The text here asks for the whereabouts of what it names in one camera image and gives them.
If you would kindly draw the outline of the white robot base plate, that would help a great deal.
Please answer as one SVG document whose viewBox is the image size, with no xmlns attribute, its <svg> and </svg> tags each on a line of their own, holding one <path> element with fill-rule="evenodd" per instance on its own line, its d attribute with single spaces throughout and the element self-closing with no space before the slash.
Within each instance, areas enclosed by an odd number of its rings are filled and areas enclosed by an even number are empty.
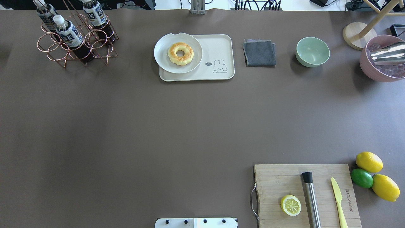
<svg viewBox="0 0 405 228">
<path fill-rule="evenodd" d="M 160 218 L 155 228 L 237 228 L 237 218 Z"/>
</svg>

